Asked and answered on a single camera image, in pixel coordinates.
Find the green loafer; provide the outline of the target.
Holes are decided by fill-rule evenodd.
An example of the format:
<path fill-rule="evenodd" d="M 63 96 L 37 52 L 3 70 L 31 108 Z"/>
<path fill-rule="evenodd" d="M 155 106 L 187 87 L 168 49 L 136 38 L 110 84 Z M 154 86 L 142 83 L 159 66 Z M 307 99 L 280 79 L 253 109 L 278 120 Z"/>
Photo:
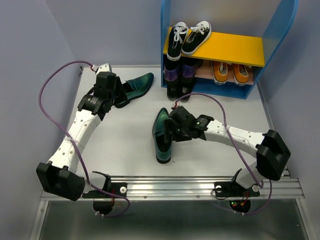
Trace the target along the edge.
<path fill-rule="evenodd" d="M 149 72 L 134 79 L 127 80 L 122 84 L 127 100 L 114 106 L 121 109 L 128 105 L 132 100 L 143 97 L 151 88 L 154 81 L 154 74 Z"/>
<path fill-rule="evenodd" d="M 161 108 L 152 126 L 152 137 L 154 141 L 155 157 L 158 163 L 167 164 L 172 157 L 172 141 L 165 143 L 164 122 L 169 119 L 166 108 Z"/>

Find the black slip-on sneaker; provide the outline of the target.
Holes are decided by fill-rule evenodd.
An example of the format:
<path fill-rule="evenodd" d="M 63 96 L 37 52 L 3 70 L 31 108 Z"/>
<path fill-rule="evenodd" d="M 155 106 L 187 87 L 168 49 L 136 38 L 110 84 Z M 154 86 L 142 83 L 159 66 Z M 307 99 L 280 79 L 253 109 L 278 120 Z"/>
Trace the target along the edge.
<path fill-rule="evenodd" d="M 167 98 L 171 101 L 178 99 L 181 96 L 181 86 L 178 81 L 166 81 Z"/>

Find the black lace-up sneaker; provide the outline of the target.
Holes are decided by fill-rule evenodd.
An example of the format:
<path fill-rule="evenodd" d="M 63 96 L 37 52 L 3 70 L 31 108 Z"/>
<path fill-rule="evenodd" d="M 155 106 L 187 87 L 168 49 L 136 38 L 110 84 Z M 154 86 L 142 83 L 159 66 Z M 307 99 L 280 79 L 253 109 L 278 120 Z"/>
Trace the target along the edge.
<path fill-rule="evenodd" d="M 186 83 L 186 82 L 180 83 L 180 97 L 181 97 L 180 101 L 181 102 L 187 102 L 190 99 L 190 96 L 188 94 L 190 94 L 193 91 L 196 82 L 197 81 L 194 79 L 189 83 Z"/>

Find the orange sneaker white laces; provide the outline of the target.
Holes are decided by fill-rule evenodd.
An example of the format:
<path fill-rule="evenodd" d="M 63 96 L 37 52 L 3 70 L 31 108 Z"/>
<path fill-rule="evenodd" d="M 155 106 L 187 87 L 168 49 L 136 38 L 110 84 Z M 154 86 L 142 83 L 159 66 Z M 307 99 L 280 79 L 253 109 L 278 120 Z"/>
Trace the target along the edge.
<path fill-rule="evenodd" d="M 232 70 L 234 73 L 234 81 L 238 86 L 245 86 L 249 81 L 249 73 L 243 64 L 232 63 Z"/>

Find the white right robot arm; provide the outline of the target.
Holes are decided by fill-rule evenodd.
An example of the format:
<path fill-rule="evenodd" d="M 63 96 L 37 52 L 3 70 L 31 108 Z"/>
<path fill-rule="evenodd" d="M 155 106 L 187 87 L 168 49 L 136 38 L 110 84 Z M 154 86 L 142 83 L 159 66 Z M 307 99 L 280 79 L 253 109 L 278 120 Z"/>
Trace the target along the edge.
<path fill-rule="evenodd" d="M 184 142 L 201 139 L 234 147 L 255 158 L 252 164 L 239 169 L 231 181 L 216 182 L 214 192 L 218 198 L 258 197 L 258 185 L 263 180 L 280 180 L 291 152 L 275 130 L 266 133 L 251 132 L 228 126 L 211 116 L 194 117 L 183 106 L 175 107 L 164 121 L 165 142 Z"/>

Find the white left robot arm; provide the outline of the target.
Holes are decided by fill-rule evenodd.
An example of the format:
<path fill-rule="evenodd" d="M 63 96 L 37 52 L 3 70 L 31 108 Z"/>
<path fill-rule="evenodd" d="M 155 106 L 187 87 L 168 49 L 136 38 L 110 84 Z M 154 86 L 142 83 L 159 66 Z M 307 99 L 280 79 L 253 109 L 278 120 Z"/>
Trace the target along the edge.
<path fill-rule="evenodd" d="M 92 133 L 113 105 L 127 99 L 120 77 L 109 71 L 96 74 L 93 88 L 77 106 L 74 120 L 58 150 L 47 163 L 39 163 L 36 174 L 45 192 L 76 201 L 89 185 L 88 176 L 76 174 Z"/>

